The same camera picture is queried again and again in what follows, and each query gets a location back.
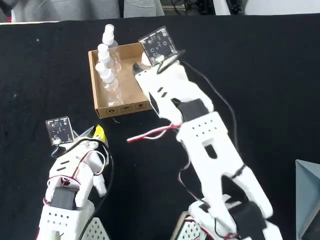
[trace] person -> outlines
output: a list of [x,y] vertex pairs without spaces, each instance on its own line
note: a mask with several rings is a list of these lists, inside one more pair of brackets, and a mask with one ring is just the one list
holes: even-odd
[[[0,0],[0,9],[4,13],[8,11],[8,8],[12,9],[13,22],[112,19],[121,16],[118,1]],[[124,0],[123,6],[125,18],[164,15],[160,0]]]

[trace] white bottle cap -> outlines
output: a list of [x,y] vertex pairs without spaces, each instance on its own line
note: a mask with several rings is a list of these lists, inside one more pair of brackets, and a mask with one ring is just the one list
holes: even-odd
[[102,42],[105,45],[110,46],[111,44],[114,43],[114,38],[115,38],[114,30],[115,30],[115,27],[111,24],[107,24],[105,26],[104,34],[102,35]]
[[111,69],[107,68],[102,62],[98,62],[95,65],[95,70],[99,73],[100,78],[105,83],[111,83],[114,80],[114,74]]
[[150,63],[150,61],[149,61],[149,59],[148,59],[148,57],[147,57],[147,54],[146,54],[145,52],[142,53],[141,63],[142,63],[143,65],[148,66],[148,67],[151,66],[151,63]]
[[110,60],[110,54],[108,51],[108,46],[104,44],[99,44],[98,46],[98,59],[100,62],[106,64]]

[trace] yellow object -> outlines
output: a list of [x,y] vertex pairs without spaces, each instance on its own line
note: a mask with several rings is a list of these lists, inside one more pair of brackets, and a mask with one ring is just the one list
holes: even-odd
[[95,127],[95,132],[93,136],[99,136],[102,142],[106,142],[105,131],[99,124]]

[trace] black fabric surface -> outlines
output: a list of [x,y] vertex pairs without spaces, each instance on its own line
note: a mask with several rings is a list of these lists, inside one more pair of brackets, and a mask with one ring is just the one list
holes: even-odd
[[[320,15],[155,17],[0,26],[1,239],[34,239],[53,164],[45,120],[69,116],[77,132],[101,124],[115,159],[112,192],[98,216],[113,240],[169,239],[194,201],[178,183],[187,155],[169,132],[126,139],[168,124],[152,111],[99,120],[88,51],[115,25],[119,44],[166,25],[184,59],[234,107],[243,161],[274,210],[283,239],[295,237],[295,159],[319,161]],[[228,108],[204,80],[232,134]],[[185,183],[201,194],[190,168]],[[92,194],[97,204],[97,194]]]

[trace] gray fabric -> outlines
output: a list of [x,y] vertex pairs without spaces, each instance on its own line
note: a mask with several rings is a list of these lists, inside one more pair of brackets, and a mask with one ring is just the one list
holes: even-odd
[[20,0],[13,11],[17,22],[120,17],[118,0]]
[[7,16],[4,14],[4,12],[0,8],[0,23],[5,23],[7,21],[8,21]]
[[124,18],[163,16],[160,0],[124,0]]

